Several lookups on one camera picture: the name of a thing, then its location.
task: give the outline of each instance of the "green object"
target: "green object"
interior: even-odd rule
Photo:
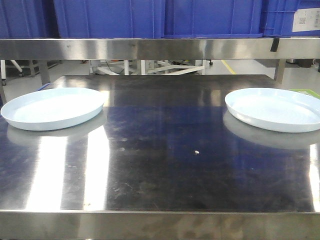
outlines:
[[[312,91],[311,89],[289,89],[289,90],[320,99],[320,95]]]

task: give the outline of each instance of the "blue storage bin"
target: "blue storage bin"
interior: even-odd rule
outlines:
[[[53,0],[0,0],[1,39],[58,36]]]
[[[63,38],[161,38],[165,0],[54,0]]]
[[[262,0],[166,0],[167,38],[257,38]]]
[[[264,36],[320,36],[320,9],[316,8],[320,0],[263,0],[261,31]]]

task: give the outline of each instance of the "stainless steel shelf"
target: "stainless steel shelf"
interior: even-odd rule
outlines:
[[[274,39],[1,39],[0,59],[159,60],[159,59],[314,59],[320,38]]]

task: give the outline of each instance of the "yellow floor line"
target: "yellow floor line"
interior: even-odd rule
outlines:
[[[229,70],[231,74],[237,75],[236,72],[229,66],[229,64],[225,60],[221,60],[221,62],[223,63],[223,65],[225,65],[225,67]]]

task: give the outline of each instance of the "white label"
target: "white label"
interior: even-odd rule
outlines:
[[[294,13],[292,32],[320,30],[320,8],[299,9]]]

